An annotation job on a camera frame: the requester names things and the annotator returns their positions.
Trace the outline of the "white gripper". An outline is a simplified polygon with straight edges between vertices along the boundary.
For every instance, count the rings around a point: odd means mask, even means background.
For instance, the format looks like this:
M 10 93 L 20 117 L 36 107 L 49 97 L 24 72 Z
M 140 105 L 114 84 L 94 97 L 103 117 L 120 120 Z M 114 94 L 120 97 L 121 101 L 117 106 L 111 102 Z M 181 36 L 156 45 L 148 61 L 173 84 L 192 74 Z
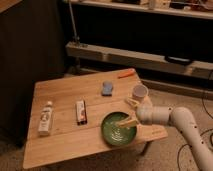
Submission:
M 136 109 L 136 117 L 141 124 L 151 125 L 153 123 L 153 111 L 154 107 L 150 105 L 140 105 L 139 102 L 128 97 L 125 102 L 129 104 L 132 108 Z M 120 128 L 135 127 L 138 124 L 136 120 L 127 120 L 116 122 L 116 126 Z

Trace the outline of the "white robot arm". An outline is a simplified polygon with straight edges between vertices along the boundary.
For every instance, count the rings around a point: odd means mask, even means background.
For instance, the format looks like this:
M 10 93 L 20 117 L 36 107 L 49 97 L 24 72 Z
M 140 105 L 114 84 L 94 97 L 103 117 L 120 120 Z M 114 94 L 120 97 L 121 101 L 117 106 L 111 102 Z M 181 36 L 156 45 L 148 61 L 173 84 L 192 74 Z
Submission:
M 191 148 L 193 158 L 201 171 L 213 171 L 213 152 L 208 148 L 199 133 L 196 120 L 192 112 L 186 107 L 154 106 L 150 100 L 139 103 L 132 98 L 126 98 L 135 116 L 118 121 L 121 128 L 142 125 L 163 125 L 175 127 Z

